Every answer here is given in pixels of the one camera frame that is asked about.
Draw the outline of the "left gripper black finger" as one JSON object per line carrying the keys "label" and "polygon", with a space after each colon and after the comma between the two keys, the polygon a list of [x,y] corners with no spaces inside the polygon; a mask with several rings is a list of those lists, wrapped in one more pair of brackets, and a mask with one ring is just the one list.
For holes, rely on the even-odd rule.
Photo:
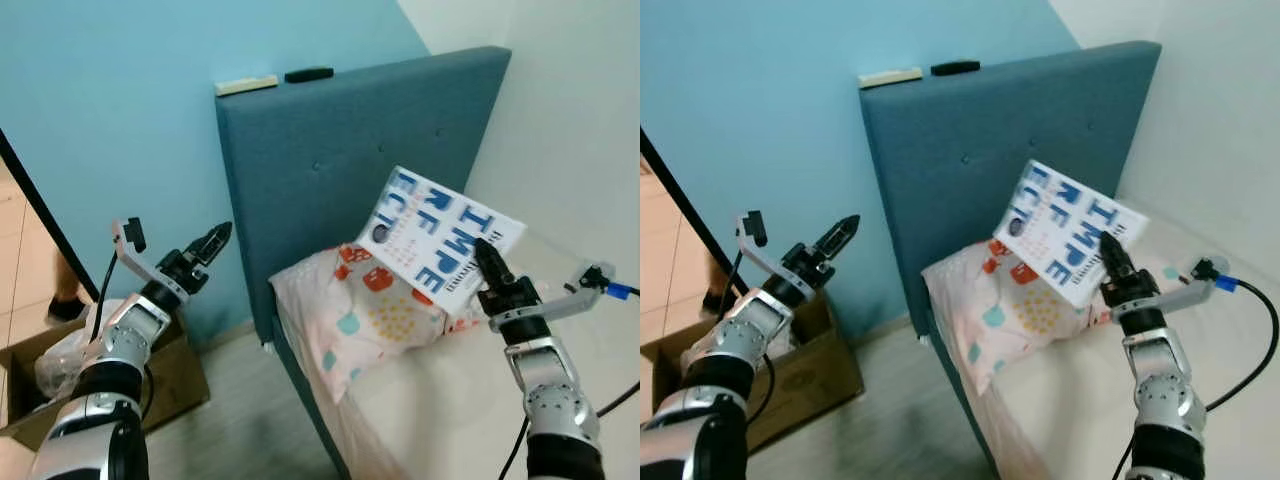
{"label": "left gripper black finger", "polygon": [[820,237],[820,260],[829,262],[851,242],[860,225],[859,219],[841,219]]}
{"label": "left gripper black finger", "polygon": [[220,253],[232,238],[233,223],[223,221],[188,246],[189,253]]}
{"label": "left gripper black finger", "polygon": [[850,215],[836,221],[814,244],[817,252],[841,252],[856,236],[861,216]]}
{"label": "left gripper black finger", "polygon": [[201,266],[209,266],[227,247],[232,238],[232,227],[214,227],[193,242],[193,260]]}

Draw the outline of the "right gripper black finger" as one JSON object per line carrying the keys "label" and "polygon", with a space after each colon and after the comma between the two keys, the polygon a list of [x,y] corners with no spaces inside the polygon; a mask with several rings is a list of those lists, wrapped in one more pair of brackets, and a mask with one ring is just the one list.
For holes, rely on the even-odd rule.
{"label": "right gripper black finger", "polygon": [[1105,284],[1134,285],[1139,282],[1129,253],[1110,232],[1100,234],[1098,255],[1106,274]]}
{"label": "right gripper black finger", "polygon": [[506,288],[515,282],[513,274],[494,244],[484,238],[477,238],[474,242],[474,260],[488,291]]}

